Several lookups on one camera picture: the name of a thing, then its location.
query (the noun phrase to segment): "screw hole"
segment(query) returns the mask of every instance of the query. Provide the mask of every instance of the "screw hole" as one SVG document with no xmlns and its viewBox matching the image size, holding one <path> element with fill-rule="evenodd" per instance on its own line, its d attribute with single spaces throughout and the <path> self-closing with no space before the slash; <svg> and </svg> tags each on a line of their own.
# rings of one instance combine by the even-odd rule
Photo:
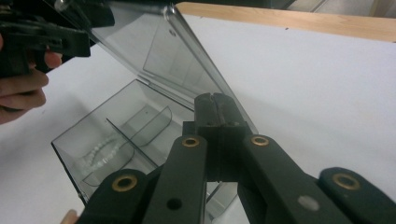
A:
<svg viewBox="0 0 396 224">
<path fill-rule="evenodd" d="M 133 189 L 137 184 L 135 175 L 121 175 L 113 181 L 111 187 L 117 192 L 125 192 Z"/>
<path fill-rule="evenodd" d="M 317 212 L 320 208 L 320 205 L 317 200 L 308 196 L 302 195 L 298 198 L 297 202 L 306 210 Z"/>
<path fill-rule="evenodd" d="M 269 141 L 268 139 L 266 139 L 266 138 L 264 138 L 264 137 L 261 137 L 261 136 L 254 136 L 254 137 L 252 137 L 252 138 L 251 138 L 251 142 L 252 142 L 254 145 L 259 146 L 259 147 L 265 147 L 265 146 L 267 146 L 268 144 L 270 144 L 270 141 Z"/>
<path fill-rule="evenodd" d="M 168 203 L 166 204 L 166 206 L 168 206 L 168 208 L 169 208 L 170 210 L 177 210 L 177 209 L 181 208 L 182 203 L 181 203 L 181 200 L 180 200 L 180 199 L 173 198 L 173 199 L 170 199 L 170 200 L 168 201 Z"/>
<path fill-rule="evenodd" d="M 185 147 L 196 147 L 199 145 L 199 141 L 196 138 L 186 138 L 182 142 Z"/>
<path fill-rule="evenodd" d="M 352 175 L 335 174 L 332 176 L 332 181 L 343 189 L 356 190 L 361 188 L 359 181 Z"/>
<path fill-rule="evenodd" d="M 117 183 L 117 185 L 118 185 L 120 188 L 126 188 L 126 187 L 128 187 L 130 184 L 132 184 L 132 180 L 129 179 L 129 178 L 122 179 L 122 180 L 119 181 L 119 183 Z"/>
</svg>

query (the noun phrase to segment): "finger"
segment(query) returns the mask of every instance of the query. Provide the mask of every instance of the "finger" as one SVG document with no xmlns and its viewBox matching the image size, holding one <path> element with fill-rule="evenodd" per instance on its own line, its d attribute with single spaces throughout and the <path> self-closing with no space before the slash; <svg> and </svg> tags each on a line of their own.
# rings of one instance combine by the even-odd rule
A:
<svg viewBox="0 0 396 224">
<path fill-rule="evenodd" d="M 64 219 L 62 219 L 61 224 L 74 224 L 78 220 L 77 212 L 75 210 L 70 210 L 67 212 Z"/>
<path fill-rule="evenodd" d="M 41 89 L 48 85 L 49 78 L 46 74 L 32 69 L 32 74 L 0 78 L 0 97 L 21 92 Z"/>
<path fill-rule="evenodd" d="M 13 109 L 31 109 L 46 103 L 46 95 L 39 89 L 25 94 L 13 94 L 0 97 L 0 105 Z"/>
<path fill-rule="evenodd" d="M 2 106 L 0 106 L 0 124 L 10 122 L 14 119 L 18 119 L 20 116 L 24 115 L 29 110 L 18 110 L 15 112 L 8 112 Z"/>
<path fill-rule="evenodd" d="M 62 64 L 62 54 L 47 50 L 44 55 L 44 61 L 49 68 L 56 68 Z"/>
</svg>

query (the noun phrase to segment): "clear plastic box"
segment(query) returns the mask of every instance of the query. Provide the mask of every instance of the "clear plastic box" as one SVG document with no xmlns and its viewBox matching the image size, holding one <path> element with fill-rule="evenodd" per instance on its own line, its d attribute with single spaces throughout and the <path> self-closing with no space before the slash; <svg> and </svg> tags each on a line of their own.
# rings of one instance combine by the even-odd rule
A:
<svg viewBox="0 0 396 224">
<path fill-rule="evenodd" d="M 184 21 L 166 4 L 48 1 L 138 79 L 57 137 L 52 145 L 82 201 L 119 169 L 145 174 L 166 162 L 182 122 L 194 120 L 193 99 L 222 92 L 251 120 Z M 236 195 L 232 183 L 208 183 L 206 211 L 219 216 Z"/>
</svg>

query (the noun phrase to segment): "transparent plastic lid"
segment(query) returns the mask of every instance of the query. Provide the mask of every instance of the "transparent plastic lid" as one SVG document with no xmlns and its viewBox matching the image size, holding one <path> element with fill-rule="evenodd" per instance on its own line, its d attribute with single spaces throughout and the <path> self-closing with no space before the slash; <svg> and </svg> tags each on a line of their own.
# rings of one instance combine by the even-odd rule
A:
<svg viewBox="0 0 396 224">
<path fill-rule="evenodd" d="M 233 97 L 250 129 L 256 129 L 177 8 L 159 2 L 46 0 L 87 31 L 151 88 L 193 109 L 207 92 Z"/>
</svg>

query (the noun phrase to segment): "wooden edge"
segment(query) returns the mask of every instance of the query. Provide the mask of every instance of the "wooden edge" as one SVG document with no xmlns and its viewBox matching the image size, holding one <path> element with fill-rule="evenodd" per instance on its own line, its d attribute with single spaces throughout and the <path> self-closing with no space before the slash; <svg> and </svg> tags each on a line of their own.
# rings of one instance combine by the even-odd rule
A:
<svg viewBox="0 0 396 224">
<path fill-rule="evenodd" d="M 179 3 L 183 14 L 396 42 L 396 19 Z"/>
</svg>

